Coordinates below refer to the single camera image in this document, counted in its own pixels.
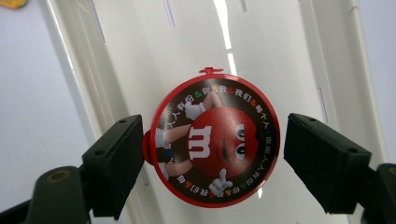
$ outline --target red rim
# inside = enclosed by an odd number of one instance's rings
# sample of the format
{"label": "red rim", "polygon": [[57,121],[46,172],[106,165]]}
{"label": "red rim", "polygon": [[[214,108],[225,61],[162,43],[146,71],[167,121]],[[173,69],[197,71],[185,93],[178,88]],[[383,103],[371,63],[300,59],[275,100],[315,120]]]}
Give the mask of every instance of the red rim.
{"label": "red rim", "polygon": [[202,203],[199,201],[195,201],[194,199],[185,196],[184,194],[182,194],[181,192],[179,192],[177,189],[174,188],[174,186],[172,184],[170,184],[168,182],[168,180],[165,179],[165,177],[162,174],[162,171],[159,167],[158,164],[158,156],[156,153],[156,147],[155,147],[155,134],[153,134],[153,132],[151,132],[151,134],[149,135],[149,156],[150,156],[150,160],[152,161],[152,164],[155,167],[155,170],[158,174],[158,176],[160,177],[161,181],[165,184],[165,186],[171,190],[179,199],[187,202],[187,203],[191,203],[197,206],[201,206],[201,207],[206,207],[206,208],[221,208],[221,207],[226,207],[226,206],[231,206],[234,205],[236,203],[240,203],[242,201],[244,201],[245,199],[247,199],[248,197],[252,196],[259,188],[262,187],[262,185],[267,181],[267,179],[269,178],[269,176],[271,175],[271,173],[273,172],[275,165],[276,165],[276,161],[277,161],[277,157],[279,154],[279,148],[280,148],[280,130],[279,130],[279,124],[278,124],[278,119],[276,116],[276,112],[274,110],[274,108],[272,107],[270,101],[267,99],[267,97],[254,85],[252,85],[251,83],[249,83],[248,81],[242,79],[241,77],[235,77],[235,76],[231,76],[231,75],[226,75],[226,74],[209,74],[209,75],[202,75],[199,77],[195,77],[193,79],[190,79],[182,84],[180,84],[179,86],[177,86],[175,89],[173,89],[161,102],[160,106],[158,107],[152,124],[151,124],[151,130],[156,130],[156,128],[159,125],[159,121],[161,118],[161,115],[163,114],[163,111],[165,110],[165,108],[169,105],[169,103],[175,98],[175,96],[177,96],[178,94],[180,94],[181,91],[183,91],[184,89],[186,89],[187,87],[189,87],[190,85],[206,80],[206,79],[210,79],[210,78],[225,78],[225,79],[230,79],[239,83],[242,83],[243,85],[247,86],[249,89],[251,89],[252,91],[254,91],[256,94],[258,94],[261,99],[264,101],[265,105],[267,106],[271,116],[272,116],[272,122],[274,125],[274,128],[276,130],[276,147],[275,147],[275,154],[274,157],[272,159],[272,163],[270,165],[270,167],[268,168],[266,174],[264,175],[262,181],[260,182],[259,185],[257,185],[257,187],[255,187],[255,189],[251,190],[250,192],[246,193],[245,195],[226,202],[226,203]]}

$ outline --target round red container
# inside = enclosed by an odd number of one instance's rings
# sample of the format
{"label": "round red container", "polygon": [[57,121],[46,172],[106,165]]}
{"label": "round red container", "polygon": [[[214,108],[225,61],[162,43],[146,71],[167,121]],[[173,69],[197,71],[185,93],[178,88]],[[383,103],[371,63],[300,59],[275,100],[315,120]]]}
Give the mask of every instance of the round red container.
{"label": "round red container", "polygon": [[217,208],[244,201],[279,153],[275,110],[246,80],[207,67],[171,91],[143,139],[145,160],[181,200]]}

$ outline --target white surface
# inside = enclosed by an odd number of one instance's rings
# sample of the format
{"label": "white surface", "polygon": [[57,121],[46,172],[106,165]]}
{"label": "white surface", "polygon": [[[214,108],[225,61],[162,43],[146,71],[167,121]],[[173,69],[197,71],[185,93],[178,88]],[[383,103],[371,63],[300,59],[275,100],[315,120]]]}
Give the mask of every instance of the white surface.
{"label": "white surface", "polygon": [[[208,65],[223,67],[226,72],[235,68],[238,76],[250,80],[262,89],[280,117],[283,135],[286,130],[286,117],[290,112],[324,119],[323,103],[318,94],[318,78],[313,75],[312,52],[308,51],[310,48],[305,42],[307,39],[298,2],[278,1],[271,4],[257,1],[246,4],[246,7],[240,2],[233,2],[228,3],[228,13],[225,13],[216,7],[224,5],[224,2],[174,4],[165,1],[165,4],[170,6],[170,10],[168,8],[166,11],[165,5],[158,1],[124,1],[118,4],[94,1],[100,26],[95,24],[94,13],[86,1],[71,1],[67,4],[61,1],[51,2],[55,5],[54,8],[57,8],[54,10],[54,16],[61,24],[60,33],[64,37],[64,47],[71,49],[70,58],[83,60],[84,57],[88,57],[88,60],[84,61],[88,63],[87,66],[81,62],[78,64],[82,67],[81,71],[89,72],[88,75],[80,74],[82,77],[94,76],[84,79],[83,91],[100,91],[95,83],[101,83],[106,87],[101,80],[110,79],[110,75],[103,74],[101,69],[97,69],[97,65],[113,68],[128,113],[143,114],[145,129],[149,127],[156,106],[165,94],[182,81],[197,76],[196,71]],[[341,9],[350,10],[350,7],[343,5],[341,1],[337,3],[339,5],[335,6],[335,12],[340,12]],[[355,22],[356,18],[352,18],[349,25],[358,29]],[[104,33],[98,34],[97,27]],[[375,124],[376,120],[375,110],[371,105],[371,87],[366,82],[368,77],[360,74],[363,71],[367,75],[365,64],[361,61],[363,56],[359,36],[353,33],[353,30],[351,33],[352,37],[343,35],[344,33],[340,35],[342,41],[358,41],[351,46],[352,53],[345,57],[346,61],[342,64],[341,70],[332,66],[332,61],[325,60],[324,64],[328,71],[331,71],[330,74],[337,71],[348,72],[352,77],[348,81],[357,80],[363,88],[364,94],[356,93],[357,88],[353,89],[352,94],[355,97],[352,99],[361,101],[361,104],[348,105],[352,111],[363,111],[355,116],[356,118],[348,117],[350,114],[343,110],[346,107],[339,106],[343,103],[342,97],[331,98],[334,105],[338,106],[326,108],[327,119],[337,118],[329,120],[329,124],[337,124],[348,134],[351,134],[350,130],[359,127],[357,124],[366,127],[357,120],[371,116],[370,125]],[[94,54],[96,50],[100,50],[100,56]],[[326,53],[327,56],[332,56],[335,52],[337,51],[328,50]],[[353,63],[356,69],[350,69],[349,63]],[[329,83],[329,91],[335,96],[341,95],[340,90],[345,90],[337,89],[340,87],[337,85],[339,80],[337,77],[335,80]],[[109,97],[106,90],[103,95],[107,97],[108,102],[117,100]],[[322,96],[325,102],[329,102],[328,96]],[[105,102],[99,102],[99,107],[103,108]],[[87,107],[87,110],[90,110],[95,104]],[[107,114],[121,111],[124,113],[123,109],[109,107]],[[374,134],[371,135],[374,146],[380,142],[376,131],[377,127],[373,126],[372,131],[363,132],[364,136],[367,133]],[[365,139],[364,136],[359,135],[358,139]],[[375,149],[378,150],[377,157],[381,158],[381,148]],[[149,185],[144,186],[139,179],[132,193],[132,200],[128,202],[134,222],[239,223],[248,218],[253,223],[347,223],[345,216],[325,215],[281,158],[268,183],[264,185],[260,199],[257,195],[236,206],[215,210],[183,203],[163,187],[152,167],[145,166],[145,169],[148,171]]]}
{"label": "white surface", "polygon": [[359,11],[388,160],[396,163],[396,2],[359,0]]}
{"label": "white surface", "polygon": [[386,152],[357,5],[302,1],[301,6],[315,79],[326,111],[334,112],[329,125],[373,152],[370,164],[376,168]]}

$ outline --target white wall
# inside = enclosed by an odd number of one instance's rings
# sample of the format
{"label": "white wall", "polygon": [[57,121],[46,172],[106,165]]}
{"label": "white wall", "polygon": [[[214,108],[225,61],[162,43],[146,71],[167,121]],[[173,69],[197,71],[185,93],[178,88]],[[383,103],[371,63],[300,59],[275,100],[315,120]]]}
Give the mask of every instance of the white wall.
{"label": "white wall", "polygon": [[396,163],[396,1],[359,0],[389,162]]}

